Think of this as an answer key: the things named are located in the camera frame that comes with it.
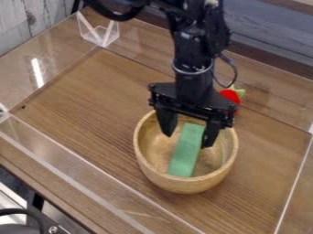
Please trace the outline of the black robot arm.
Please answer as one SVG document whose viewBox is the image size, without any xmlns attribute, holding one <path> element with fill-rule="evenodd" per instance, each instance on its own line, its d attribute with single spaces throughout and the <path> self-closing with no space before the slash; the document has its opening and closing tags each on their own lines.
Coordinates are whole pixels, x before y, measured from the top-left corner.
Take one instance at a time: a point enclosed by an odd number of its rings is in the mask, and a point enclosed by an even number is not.
<svg viewBox="0 0 313 234">
<path fill-rule="evenodd" d="M 174 41 L 171 68 L 175 80 L 149 85 L 150 106 L 167 136 L 177 129 L 179 115 L 203 121 L 202 146 L 210 147 L 221 130 L 233 126 L 237 111 L 236 102 L 214 89 L 220 83 L 216 60 L 234 62 L 224 55 L 232 37 L 224 17 L 224 0 L 118 0 L 129 6 L 125 13 L 114 12 L 102 0 L 84 1 L 99 15 L 118 22 L 134 19 L 150 5 L 163 11 Z"/>
</svg>

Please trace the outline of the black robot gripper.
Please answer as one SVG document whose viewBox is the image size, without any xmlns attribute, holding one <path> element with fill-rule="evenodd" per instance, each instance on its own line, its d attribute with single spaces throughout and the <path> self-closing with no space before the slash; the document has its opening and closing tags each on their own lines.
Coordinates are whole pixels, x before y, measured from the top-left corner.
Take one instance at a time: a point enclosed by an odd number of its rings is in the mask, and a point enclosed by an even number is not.
<svg viewBox="0 0 313 234">
<path fill-rule="evenodd" d="M 217 92 L 213 80 L 213 59 L 201 66 L 191 67 L 171 60 L 175 72 L 173 82 L 154 82 L 149 85 L 150 106 L 163 134 L 170 137 L 178 126 L 178 116 L 183 115 L 206 123 L 202 147 L 212 147 L 221 128 L 232 128 L 237 106 Z"/>
</svg>

